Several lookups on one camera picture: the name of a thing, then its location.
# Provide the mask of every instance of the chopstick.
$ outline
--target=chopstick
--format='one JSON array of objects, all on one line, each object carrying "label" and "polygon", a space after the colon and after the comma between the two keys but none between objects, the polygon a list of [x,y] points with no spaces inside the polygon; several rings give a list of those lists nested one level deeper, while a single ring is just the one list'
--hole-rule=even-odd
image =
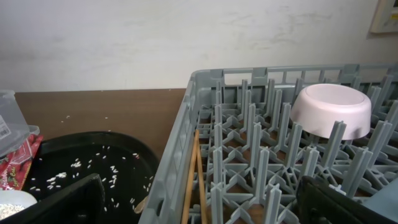
[{"label": "chopstick", "polygon": [[199,179],[199,191],[200,191],[200,213],[201,213],[201,223],[207,224],[207,215],[206,215],[206,195],[205,195],[205,183],[203,180],[203,170],[201,166],[201,150],[199,141],[197,142],[197,159],[198,159],[198,179]]},{"label": "chopstick", "polygon": [[189,218],[189,206],[191,204],[193,173],[195,171],[195,163],[197,159],[197,151],[199,146],[199,131],[195,132],[195,139],[193,140],[193,150],[191,155],[191,164],[189,165],[187,188],[185,189],[184,206],[182,210],[181,223],[187,224]]}]

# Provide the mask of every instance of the clear plastic container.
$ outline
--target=clear plastic container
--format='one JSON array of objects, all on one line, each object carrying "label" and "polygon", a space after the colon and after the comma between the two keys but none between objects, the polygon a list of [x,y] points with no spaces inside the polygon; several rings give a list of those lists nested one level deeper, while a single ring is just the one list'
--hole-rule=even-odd
[{"label": "clear plastic container", "polygon": [[29,135],[29,127],[12,90],[0,90],[0,157],[21,146]]}]

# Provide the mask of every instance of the white bowl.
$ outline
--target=white bowl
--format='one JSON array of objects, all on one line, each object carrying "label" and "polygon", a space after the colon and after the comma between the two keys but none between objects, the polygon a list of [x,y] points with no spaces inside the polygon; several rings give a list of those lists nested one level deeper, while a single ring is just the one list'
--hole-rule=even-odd
[{"label": "white bowl", "polygon": [[304,88],[297,96],[290,118],[303,126],[303,130],[329,138],[335,121],[347,126],[343,140],[361,138],[371,128],[371,101],[353,88],[316,84]]},{"label": "white bowl", "polygon": [[20,205],[27,208],[37,203],[36,198],[21,190],[0,190],[0,204]]}]

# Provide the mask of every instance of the plastic container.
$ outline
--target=plastic container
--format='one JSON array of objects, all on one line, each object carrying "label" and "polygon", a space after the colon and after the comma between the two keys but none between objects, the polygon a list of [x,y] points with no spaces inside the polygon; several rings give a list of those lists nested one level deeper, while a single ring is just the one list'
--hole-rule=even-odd
[{"label": "plastic container", "polygon": [[29,127],[12,90],[0,90],[0,157],[19,149],[29,135]]},{"label": "plastic container", "polygon": [[[230,82],[240,75],[249,80]],[[299,223],[295,193],[303,175],[336,189],[340,184],[347,197],[365,202],[398,176],[397,82],[393,63],[194,72],[139,223],[180,223],[195,129],[208,223]],[[316,83],[366,94],[372,103],[370,133],[342,141],[346,124],[337,121],[322,139],[291,122],[298,94]],[[200,223],[197,188],[196,177],[191,224]]]},{"label": "plastic container", "polygon": [[329,138],[335,121],[344,121],[343,140],[352,140],[370,132],[371,115],[371,100],[360,91],[343,85],[317,84],[298,94],[290,118],[304,131],[323,138]]}]

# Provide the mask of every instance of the white wall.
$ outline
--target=white wall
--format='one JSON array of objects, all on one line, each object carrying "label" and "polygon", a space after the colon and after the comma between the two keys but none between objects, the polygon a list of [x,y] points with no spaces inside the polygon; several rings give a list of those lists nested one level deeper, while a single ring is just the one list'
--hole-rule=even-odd
[{"label": "white wall", "polygon": [[0,0],[0,88],[185,88],[205,68],[398,61],[376,0]]}]

